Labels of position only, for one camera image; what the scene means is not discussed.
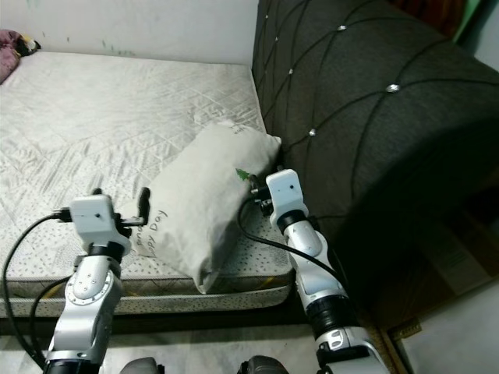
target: gray fabric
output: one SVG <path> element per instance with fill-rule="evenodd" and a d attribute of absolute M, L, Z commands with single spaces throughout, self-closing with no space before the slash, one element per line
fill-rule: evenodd
<path fill-rule="evenodd" d="M 499 165 L 499 74 L 383 0 L 261 1 L 254 57 L 267 131 L 362 295 Z"/>

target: pillowcase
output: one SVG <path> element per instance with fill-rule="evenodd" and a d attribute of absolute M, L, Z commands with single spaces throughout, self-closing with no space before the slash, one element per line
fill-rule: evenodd
<path fill-rule="evenodd" d="M 267 174 L 281 140 L 233 122 L 212 124 L 149 185 L 147 227 L 132 248 L 194 279 L 207 293 L 239 236 L 235 215 L 250 189 L 248 174 Z M 136 212 L 135 203 L 124 212 Z"/>

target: bed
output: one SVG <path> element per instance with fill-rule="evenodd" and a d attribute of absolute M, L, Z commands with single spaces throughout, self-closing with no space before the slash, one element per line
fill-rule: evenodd
<path fill-rule="evenodd" d="M 228 118 L 265 131 L 251 71 L 242 65 L 38 52 L 3 83 L 1 110 L 2 263 L 29 224 L 93 188 L 112 196 L 119 211 L 209 123 Z M 279 236 L 259 214 L 249 229 Z M 15 314 L 27 316 L 37 294 L 71 274 L 83 254 L 71 224 L 33 231 L 8 272 Z M 282 303 L 292 279 L 285 253 L 244 238 L 209 295 L 162 261 L 132 253 L 122 261 L 116 312 L 263 308 Z M 55 290 L 37 314 L 58 316 L 62 296 Z"/>

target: dark gray headboard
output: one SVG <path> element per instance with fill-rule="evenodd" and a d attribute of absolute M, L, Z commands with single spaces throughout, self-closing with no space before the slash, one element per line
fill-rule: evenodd
<path fill-rule="evenodd" d="M 261 0 L 253 57 L 267 131 L 355 291 L 499 164 L 499 74 L 384 0 Z"/>

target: black wire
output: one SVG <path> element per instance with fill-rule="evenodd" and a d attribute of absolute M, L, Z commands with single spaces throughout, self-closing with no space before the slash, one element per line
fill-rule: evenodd
<path fill-rule="evenodd" d="M 45 287 L 42 292 L 37 296 L 37 298 L 34 299 L 34 302 L 31 306 L 30 310 L 30 339 L 31 339 L 31 345 L 33 346 L 33 349 L 35 353 L 37 354 L 38 359 L 41 361 L 45 362 L 45 356 L 43 351 L 40 348 L 40 344 L 38 343 L 37 339 L 37 329 L 35 326 L 35 318 L 37 316 L 37 307 L 38 304 L 40 303 L 40 300 L 54 287 L 59 286 L 60 284 L 63 284 L 69 280 L 71 276 L 65 277 L 59 280 L 56 280 L 55 282 L 50 283 L 47 287 Z"/>
<path fill-rule="evenodd" d="M 33 361 L 36 362 L 38 366 L 40 366 L 40 369 L 43 370 L 44 368 L 44 361 L 40 361 L 37 357 L 36 352 L 34 349 L 28 344 L 26 339 L 24 339 L 23 335 L 21 334 L 21 331 L 19 330 L 19 327 L 16 324 L 16 321 L 14 320 L 14 312 L 12 310 L 12 305 L 9 300 L 9 288 L 7 287 L 7 269 L 9 268 L 10 261 L 14 257 L 14 253 L 16 253 L 17 248 L 21 244 L 21 242 L 24 240 L 24 238 L 39 224 L 49 221 L 49 220 L 54 220 L 57 218 L 56 214 L 51 214 L 49 216 L 45 216 L 38 221 L 36 221 L 34 224 L 29 226 L 22 234 L 19 236 L 19 238 L 16 240 L 14 245 L 12 246 L 12 249 L 10 250 L 9 254 L 7 255 L 7 259 L 5 260 L 4 266 L 3 266 L 3 272 L 2 272 L 2 290 L 3 290 L 3 301 L 5 303 L 5 312 L 7 313 L 7 318 L 9 319 L 9 322 L 12 326 L 12 329 L 14 330 L 14 335 L 16 335 L 17 341 L 19 341 L 19 344 L 21 347 L 23 347 L 24 351 L 33 359 Z"/>
<path fill-rule="evenodd" d="M 321 261 L 319 261 L 315 257 L 307 255 L 306 253 L 300 252 L 297 249 L 294 249 L 294 248 L 289 247 L 287 245 L 281 244 L 279 242 L 274 242 L 272 240 L 268 240 L 268 239 L 265 239 L 265 238 L 260 238 L 260 237 L 258 237 L 256 235 L 250 234 L 242 226 L 242 212 L 244 211 L 244 208 L 246 207 L 246 205 L 248 205 L 249 203 L 253 202 L 254 200 L 255 200 L 254 197 L 249 197 L 246 200 L 244 200 L 244 202 L 241 204 L 241 207 L 239 208 L 239 211 L 237 213 L 237 225 L 239 227 L 239 230 L 241 230 L 241 232 L 242 232 L 242 234 L 244 236 L 246 236 L 250 240 L 253 240 L 254 242 L 259 242 L 259 243 L 262 243 L 262 244 L 271 245 L 271 246 L 273 246 L 275 248 L 284 249 L 286 252 L 290 252 L 290 253 L 292 253 L 294 255 L 303 257 L 304 259 L 306 259 L 307 261 L 310 261 L 311 263 L 314 263 L 315 265 L 317 265 L 321 269 L 326 270 L 330 275 L 332 275 L 334 278 L 336 278 L 336 280 L 338 280 L 342 284 L 343 288 L 346 290 L 345 279 L 343 279 L 343 277 L 340 277 L 339 273 L 336 272 L 336 270 L 331 269 L 329 266 L 323 264 Z"/>

